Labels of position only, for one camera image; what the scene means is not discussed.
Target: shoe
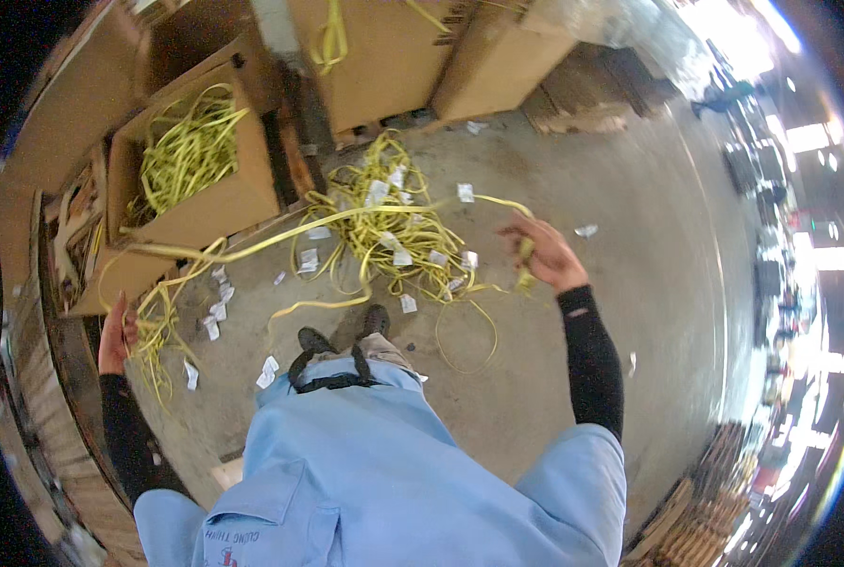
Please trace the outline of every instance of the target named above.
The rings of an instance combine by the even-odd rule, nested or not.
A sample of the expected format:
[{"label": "shoe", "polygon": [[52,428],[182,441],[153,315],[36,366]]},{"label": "shoe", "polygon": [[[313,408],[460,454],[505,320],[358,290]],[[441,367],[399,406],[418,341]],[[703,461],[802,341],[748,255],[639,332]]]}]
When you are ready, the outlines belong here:
[{"label": "shoe", "polygon": [[365,324],[362,326],[362,332],[356,337],[356,340],[362,340],[374,333],[381,333],[384,338],[388,338],[388,331],[390,331],[388,310],[383,305],[376,303],[366,312]]},{"label": "shoe", "polygon": [[305,352],[320,355],[326,352],[337,352],[323,334],[310,326],[303,326],[298,334],[300,346]]}]

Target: black arm sleeve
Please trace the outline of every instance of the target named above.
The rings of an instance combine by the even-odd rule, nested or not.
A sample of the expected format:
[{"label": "black arm sleeve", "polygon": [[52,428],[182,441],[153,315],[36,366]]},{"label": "black arm sleeve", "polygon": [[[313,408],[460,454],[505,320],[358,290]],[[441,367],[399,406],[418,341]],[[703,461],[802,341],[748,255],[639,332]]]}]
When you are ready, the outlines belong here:
[{"label": "black arm sleeve", "polygon": [[152,482],[158,466],[148,448],[151,429],[123,376],[101,375],[101,409],[110,460],[134,506],[145,491],[159,487]]},{"label": "black arm sleeve", "polygon": [[580,424],[597,424],[623,434],[623,376],[620,359],[598,314],[590,286],[557,297],[567,333],[570,401]]}]

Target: light blue shirt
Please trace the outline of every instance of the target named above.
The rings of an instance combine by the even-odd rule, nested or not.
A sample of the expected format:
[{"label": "light blue shirt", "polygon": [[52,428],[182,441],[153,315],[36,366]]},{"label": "light blue shirt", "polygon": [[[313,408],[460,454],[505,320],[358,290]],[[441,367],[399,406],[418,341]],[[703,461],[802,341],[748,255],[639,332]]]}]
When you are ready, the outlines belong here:
[{"label": "light blue shirt", "polygon": [[[370,360],[382,386],[258,394],[243,480],[211,512],[169,490],[135,505],[151,567],[617,565],[623,451],[575,425],[517,486],[460,450],[418,376]],[[356,373],[342,358],[304,382]]]}]

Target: concrete floor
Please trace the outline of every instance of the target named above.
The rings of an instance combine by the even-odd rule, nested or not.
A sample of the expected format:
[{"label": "concrete floor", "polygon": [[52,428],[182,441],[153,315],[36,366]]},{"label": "concrete floor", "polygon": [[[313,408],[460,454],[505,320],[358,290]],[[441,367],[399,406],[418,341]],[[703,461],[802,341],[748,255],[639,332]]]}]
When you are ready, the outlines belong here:
[{"label": "concrete floor", "polygon": [[[671,108],[611,135],[541,136],[511,112],[479,136],[458,129],[406,138],[433,198],[455,194],[463,181],[479,193],[518,200],[564,233],[590,272],[625,372],[628,539],[698,459],[714,424],[749,418],[764,374],[762,357],[751,350],[755,213],[724,169],[726,122],[718,115],[699,122],[685,101]],[[478,252],[478,277],[511,289],[511,262],[493,235],[508,216],[509,210],[479,201],[445,210],[442,220]],[[576,227],[592,223],[599,226],[596,236],[575,236]],[[324,257],[333,244],[325,241],[319,253]],[[300,241],[299,249],[307,248]],[[348,346],[357,328],[362,308],[299,309],[268,326],[273,312],[294,301],[343,298],[327,276],[310,284],[294,278],[288,255],[289,246],[276,246],[227,266],[236,294],[216,342],[199,323],[216,301],[216,284],[201,278],[182,294],[179,329],[206,371],[189,392],[178,353],[167,357],[178,377],[169,414],[136,382],[167,458],[204,507],[221,493],[211,468],[244,445],[264,358],[271,353],[289,366],[303,325],[334,335],[337,346]],[[288,275],[275,287],[282,270]],[[355,264],[343,273],[345,286],[356,289]],[[431,377],[429,403],[459,445],[500,478],[515,482],[574,424],[560,315],[546,286],[531,299],[479,295],[500,344],[488,367],[471,376],[439,357],[439,307],[419,299],[419,312],[403,315],[386,289],[376,293],[392,314],[392,341],[414,343],[406,355]],[[488,324],[469,306],[446,313],[442,342],[456,365],[477,367],[491,340]],[[636,369],[627,376],[632,352]]]}]

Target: paper label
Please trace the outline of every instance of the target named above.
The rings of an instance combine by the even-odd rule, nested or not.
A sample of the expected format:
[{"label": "paper label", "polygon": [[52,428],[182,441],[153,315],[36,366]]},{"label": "paper label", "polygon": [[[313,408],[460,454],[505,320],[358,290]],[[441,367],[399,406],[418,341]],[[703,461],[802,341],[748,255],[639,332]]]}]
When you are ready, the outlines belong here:
[{"label": "paper label", "polygon": [[397,165],[396,170],[388,176],[388,183],[396,187],[397,189],[403,189],[403,180],[406,175],[406,166],[405,165]]},{"label": "paper label", "polygon": [[227,287],[221,290],[221,303],[228,303],[233,299],[233,294],[236,293],[236,288]]},{"label": "paper label", "polygon": [[463,269],[473,270],[478,267],[478,254],[471,251],[463,252]]},{"label": "paper label", "polygon": [[432,264],[438,264],[440,267],[448,265],[448,257],[437,250],[428,252],[428,261]]},{"label": "paper label", "polygon": [[258,377],[255,384],[257,384],[258,387],[263,390],[264,388],[270,386],[270,383],[274,381],[274,378],[274,376],[268,376],[267,374],[262,372],[261,376]]},{"label": "paper label", "polygon": [[210,306],[208,308],[208,312],[214,316],[214,320],[216,320],[218,323],[227,320],[227,304],[223,301],[221,303],[215,303],[214,305]]},{"label": "paper label", "polygon": [[310,241],[323,241],[330,238],[330,229],[328,227],[315,227],[308,229],[306,234],[309,235]]},{"label": "paper label", "polygon": [[412,266],[413,257],[402,246],[394,252],[394,266]]},{"label": "paper label", "polygon": [[400,296],[400,306],[403,308],[404,313],[415,313],[418,311],[416,308],[416,300],[412,299],[407,294]]},{"label": "paper label", "polygon": [[318,269],[318,249],[305,250],[300,252],[300,269],[297,274],[313,272]]},{"label": "paper label", "polygon": [[202,319],[201,323],[206,329],[208,329],[208,338],[211,340],[217,340],[221,337],[221,328],[217,326],[217,319],[214,318],[213,315],[209,315],[208,317]]},{"label": "paper label", "polygon": [[216,279],[218,283],[224,283],[227,280],[227,267],[220,266],[211,272],[211,277]]},{"label": "paper label", "polygon": [[456,185],[456,196],[460,198],[462,203],[475,202],[472,183],[458,183]]},{"label": "paper label", "polygon": [[388,196],[390,187],[380,180],[374,180],[369,185],[369,195],[366,197],[366,207],[375,207],[381,204],[383,198]]},{"label": "paper label", "polygon": [[186,383],[186,387],[189,388],[189,390],[194,390],[198,386],[198,369],[195,368],[186,358],[182,359],[182,365],[186,368],[186,376],[189,377],[189,382]]},{"label": "paper label", "polygon": [[264,361],[264,366],[261,367],[261,373],[273,377],[277,375],[278,370],[280,370],[280,365],[277,364],[277,359],[269,355]]}]

